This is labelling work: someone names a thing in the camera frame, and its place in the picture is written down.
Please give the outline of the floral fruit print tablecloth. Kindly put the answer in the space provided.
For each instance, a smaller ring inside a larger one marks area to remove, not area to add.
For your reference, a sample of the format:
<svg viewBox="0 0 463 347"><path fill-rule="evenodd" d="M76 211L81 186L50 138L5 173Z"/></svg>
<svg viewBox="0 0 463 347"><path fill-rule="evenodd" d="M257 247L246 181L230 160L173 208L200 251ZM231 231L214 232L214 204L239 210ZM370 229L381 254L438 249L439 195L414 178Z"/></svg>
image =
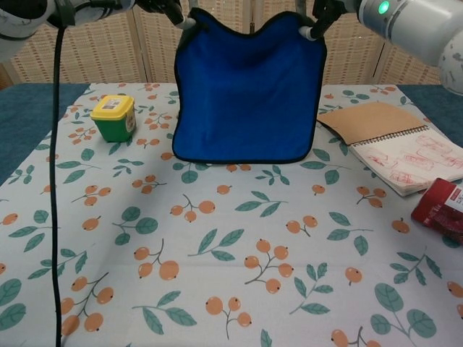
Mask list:
<svg viewBox="0 0 463 347"><path fill-rule="evenodd" d="M107 142L90 114L135 99ZM463 347L463 246L326 128L292 164L188 163L172 84L66 85L62 347Z"/></svg>

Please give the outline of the woven folding screen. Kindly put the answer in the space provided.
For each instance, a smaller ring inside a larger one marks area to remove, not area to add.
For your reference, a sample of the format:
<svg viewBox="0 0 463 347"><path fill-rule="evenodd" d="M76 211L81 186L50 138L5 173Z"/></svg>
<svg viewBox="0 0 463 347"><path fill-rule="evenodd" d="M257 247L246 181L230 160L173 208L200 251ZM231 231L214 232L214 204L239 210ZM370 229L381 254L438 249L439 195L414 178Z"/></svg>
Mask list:
<svg viewBox="0 0 463 347"><path fill-rule="evenodd" d="M198 0L226 26L241 33L260 28L275 14L292 11L295 0ZM162 15L139 8L68 29L61 51L61 80L91 82L173 82L180 31ZM56 30L48 25L10 60L0 64L0 90L53 77ZM393 47L346 14L326 33L328 85L439 83L436 68Z"/></svg>

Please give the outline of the green container with yellow lid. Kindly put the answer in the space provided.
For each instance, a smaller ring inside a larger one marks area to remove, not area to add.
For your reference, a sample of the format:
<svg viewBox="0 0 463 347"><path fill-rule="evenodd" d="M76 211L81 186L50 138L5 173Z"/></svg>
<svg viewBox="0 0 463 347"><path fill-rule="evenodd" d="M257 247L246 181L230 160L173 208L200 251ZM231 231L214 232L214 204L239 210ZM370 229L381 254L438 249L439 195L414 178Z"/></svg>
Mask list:
<svg viewBox="0 0 463 347"><path fill-rule="evenodd" d="M90 114L107 142L126 142L136 129L135 99L128 95L106 95Z"/></svg>

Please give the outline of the spiral notebook with brown cover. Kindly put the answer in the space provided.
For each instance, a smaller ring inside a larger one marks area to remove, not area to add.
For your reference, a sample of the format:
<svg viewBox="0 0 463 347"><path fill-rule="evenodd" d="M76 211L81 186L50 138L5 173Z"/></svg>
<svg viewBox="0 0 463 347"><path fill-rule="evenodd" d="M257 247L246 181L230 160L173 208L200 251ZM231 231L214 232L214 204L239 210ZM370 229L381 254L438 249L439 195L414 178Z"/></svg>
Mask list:
<svg viewBox="0 0 463 347"><path fill-rule="evenodd" d="M318 121L402 197L436 179L463 179L463 148L402 108L365 103L320 113Z"/></svg>

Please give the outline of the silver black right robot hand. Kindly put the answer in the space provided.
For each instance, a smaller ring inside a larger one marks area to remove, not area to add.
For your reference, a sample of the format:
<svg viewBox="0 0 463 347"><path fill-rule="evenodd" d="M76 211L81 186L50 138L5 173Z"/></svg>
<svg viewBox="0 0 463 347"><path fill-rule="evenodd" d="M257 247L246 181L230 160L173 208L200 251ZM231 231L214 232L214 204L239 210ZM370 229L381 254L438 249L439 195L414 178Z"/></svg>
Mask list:
<svg viewBox="0 0 463 347"><path fill-rule="evenodd" d="M313 25L303 25L299 34L307 40L318 40L337 21L347 13L357 13L362 0L314 0L312 15L316 18Z"/></svg>

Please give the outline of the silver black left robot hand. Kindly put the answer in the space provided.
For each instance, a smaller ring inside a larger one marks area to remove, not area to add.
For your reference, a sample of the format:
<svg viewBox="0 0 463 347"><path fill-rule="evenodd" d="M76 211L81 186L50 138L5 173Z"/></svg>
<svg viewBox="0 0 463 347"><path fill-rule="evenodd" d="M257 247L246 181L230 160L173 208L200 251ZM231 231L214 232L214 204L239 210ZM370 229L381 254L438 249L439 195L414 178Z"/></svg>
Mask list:
<svg viewBox="0 0 463 347"><path fill-rule="evenodd" d="M135 0L135 3L145 12L164 14L171 24L181 30L189 30L196 24L193 18L183 15L180 0Z"/></svg>

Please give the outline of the red box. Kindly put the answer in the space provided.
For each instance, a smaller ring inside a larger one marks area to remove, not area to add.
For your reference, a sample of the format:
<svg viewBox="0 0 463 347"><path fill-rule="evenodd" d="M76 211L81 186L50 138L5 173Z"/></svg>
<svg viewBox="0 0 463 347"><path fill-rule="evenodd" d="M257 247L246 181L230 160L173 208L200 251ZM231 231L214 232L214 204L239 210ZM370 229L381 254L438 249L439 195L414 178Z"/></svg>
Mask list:
<svg viewBox="0 0 463 347"><path fill-rule="evenodd" d="M411 217L463 245L463 185L436 179L421 197Z"/></svg>

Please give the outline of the grey and blue microfibre towel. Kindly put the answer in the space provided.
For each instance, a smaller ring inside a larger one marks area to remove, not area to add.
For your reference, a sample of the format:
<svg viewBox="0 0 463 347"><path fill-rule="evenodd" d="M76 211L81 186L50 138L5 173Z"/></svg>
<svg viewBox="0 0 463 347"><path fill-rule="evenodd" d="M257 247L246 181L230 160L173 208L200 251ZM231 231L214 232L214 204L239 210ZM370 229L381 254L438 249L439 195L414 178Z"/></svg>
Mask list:
<svg viewBox="0 0 463 347"><path fill-rule="evenodd" d="M293 163L311 150L327 48L300 35L313 21L281 12L253 34L204 9L174 62L179 116L172 150L195 163Z"/></svg>

